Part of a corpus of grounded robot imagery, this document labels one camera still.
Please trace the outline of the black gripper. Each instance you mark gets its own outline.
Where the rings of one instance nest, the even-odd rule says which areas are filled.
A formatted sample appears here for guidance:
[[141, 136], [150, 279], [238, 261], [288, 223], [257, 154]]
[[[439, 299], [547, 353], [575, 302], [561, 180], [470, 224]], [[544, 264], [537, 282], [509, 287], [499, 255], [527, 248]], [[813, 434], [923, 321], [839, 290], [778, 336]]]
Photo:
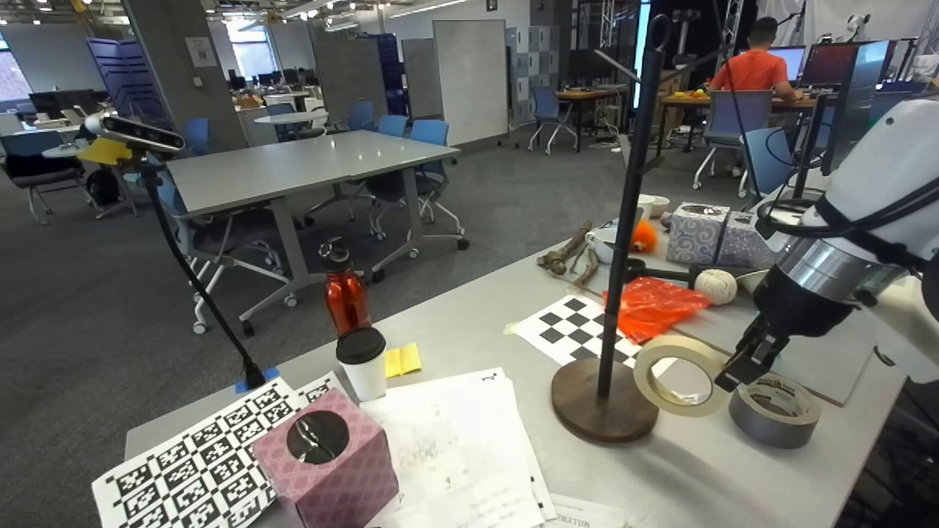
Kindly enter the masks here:
[[734, 390], [766, 374], [792, 333], [825, 336], [851, 314], [851, 304], [803, 290], [778, 265], [770, 265], [756, 283], [754, 304], [756, 315], [745, 326], [734, 353], [715, 374], [722, 390]]

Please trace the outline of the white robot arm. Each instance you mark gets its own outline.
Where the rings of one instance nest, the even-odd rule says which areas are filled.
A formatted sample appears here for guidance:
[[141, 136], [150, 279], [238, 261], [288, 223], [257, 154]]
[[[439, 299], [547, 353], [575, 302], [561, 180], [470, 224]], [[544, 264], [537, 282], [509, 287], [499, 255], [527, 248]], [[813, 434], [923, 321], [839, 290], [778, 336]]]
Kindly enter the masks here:
[[785, 245], [754, 290], [756, 315], [715, 374], [722, 390], [773, 367], [792, 336], [825, 336], [898, 271], [917, 271], [936, 309], [939, 98], [895, 103], [831, 172], [798, 224], [760, 217]]

